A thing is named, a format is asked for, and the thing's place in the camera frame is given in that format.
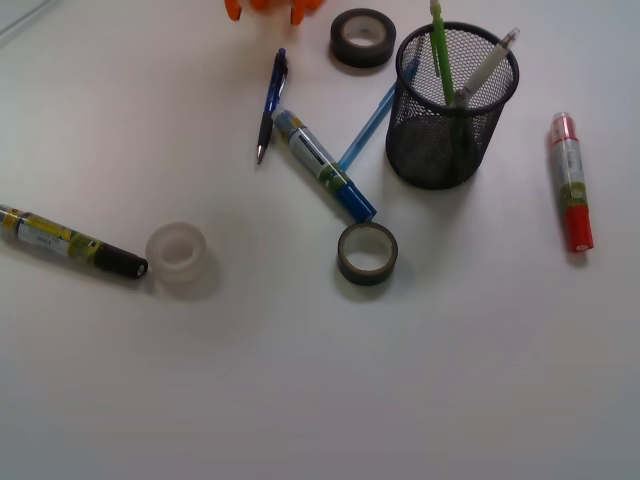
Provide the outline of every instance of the marker with black cap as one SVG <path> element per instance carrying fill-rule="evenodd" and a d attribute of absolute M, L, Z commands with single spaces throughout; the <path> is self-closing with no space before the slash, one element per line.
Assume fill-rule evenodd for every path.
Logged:
<path fill-rule="evenodd" d="M 126 278 L 141 278 L 149 268 L 144 258 L 5 205 L 0 205 L 0 230 L 15 234 L 23 243 Z"/>

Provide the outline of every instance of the red cap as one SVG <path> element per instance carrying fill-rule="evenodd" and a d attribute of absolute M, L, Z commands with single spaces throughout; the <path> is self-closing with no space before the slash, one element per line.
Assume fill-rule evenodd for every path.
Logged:
<path fill-rule="evenodd" d="M 591 236 L 591 222 L 589 222 L 589 208 L 584 205 L 567 208 L 566 220 L 569 249 L 576 253 L 591 250 L 593 237 Z"/>

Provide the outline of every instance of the marker with blue cap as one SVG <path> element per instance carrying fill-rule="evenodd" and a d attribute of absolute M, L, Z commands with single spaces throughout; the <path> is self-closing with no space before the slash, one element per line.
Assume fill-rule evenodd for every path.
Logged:
<path fill-rule="evenodd" d="M 353 219 L 357 223 L 370 222 L 377 213 L 376 209 L 302 121 L 281 107 L 273 113 L 273 121 L 295 157 L 306 165 Z"/>

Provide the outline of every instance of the pen holder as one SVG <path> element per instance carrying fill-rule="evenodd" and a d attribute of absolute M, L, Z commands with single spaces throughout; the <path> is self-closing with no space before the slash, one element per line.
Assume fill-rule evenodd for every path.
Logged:
<path fill-rule="evenodd" d="M 444 26 L 457 91 L 500 39 L 465 23 L 445 22 Z M 398 50 L 398 81 L 386 147 L 389 163 L 400 178 L 420 188 L 442 190 L 460 185 L 476 172 L 520 75 L 509 53 L 468 108 L 450 108 L 436 73 L 432 32 L 433 25 L 416 30 Z M 417 65 L 412 77 L 406 73 L 410 65 Z"/>

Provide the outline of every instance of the pen clip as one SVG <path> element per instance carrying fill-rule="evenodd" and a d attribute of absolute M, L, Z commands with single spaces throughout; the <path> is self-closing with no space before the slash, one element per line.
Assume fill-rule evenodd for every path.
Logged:
<path fill-rule="evenodd" d="M 282 59 L 282 80 L 280 82 L 280 88 L 278 89 L 278 97 L 282 96 L 282 91 L 284 90 L 284 85 L 287 83 L 287 76 L 289 75 L 289 65 L 287 64 L 287 59 Z"/>

